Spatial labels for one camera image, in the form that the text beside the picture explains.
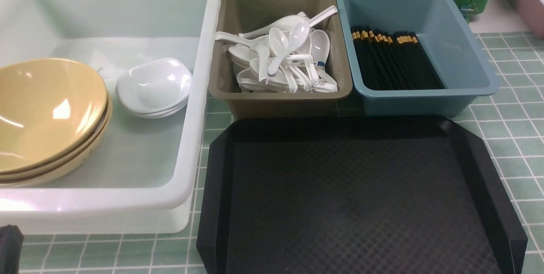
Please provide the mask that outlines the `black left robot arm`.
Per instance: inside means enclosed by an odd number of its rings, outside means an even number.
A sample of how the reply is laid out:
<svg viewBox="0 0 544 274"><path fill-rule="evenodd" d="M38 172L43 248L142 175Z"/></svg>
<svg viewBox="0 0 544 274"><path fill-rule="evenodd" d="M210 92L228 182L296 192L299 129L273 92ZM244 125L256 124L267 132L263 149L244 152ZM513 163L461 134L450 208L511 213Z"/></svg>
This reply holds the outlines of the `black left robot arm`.
<svg viewBox="0 0 544 274"><path fill-rule="evenodd" d="M24 235L19 227L8 224L0 228L0 273L18 274Z"/></svg>

